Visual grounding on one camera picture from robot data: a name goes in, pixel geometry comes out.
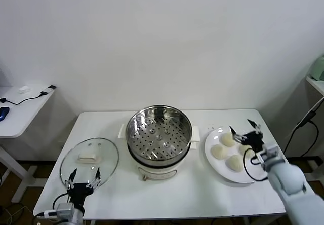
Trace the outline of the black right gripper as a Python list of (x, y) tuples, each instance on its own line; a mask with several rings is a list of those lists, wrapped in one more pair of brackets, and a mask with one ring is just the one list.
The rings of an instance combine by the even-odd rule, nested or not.
[(249, 145), (253, 151), (262, 151), (263, 150), (263, 133), (261, 131), (261, 125), (255, 123), (254, 121), (247, 119), (249, 124), (254, 128), (253, 131), (244, 134), (243, 136), (237, 134), (236, 131), (229, 126), (233, 140), (242, 145)]

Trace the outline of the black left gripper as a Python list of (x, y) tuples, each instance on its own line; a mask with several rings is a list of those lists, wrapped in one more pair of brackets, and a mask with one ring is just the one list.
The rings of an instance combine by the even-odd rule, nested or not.
[(73, 184), (76, 176), (77, 169), (70, 174), (69, 178), (65, 180), (64, 184), (67, 188), (67, 193), (70, 197), (70, 202), (74, 205), (83, 205), (87, 196), (93, 194), (93, 189), (96, 189), (101, 183), (100, 168), (98, 167), (95, 179), (89, 183), (76, 183)]

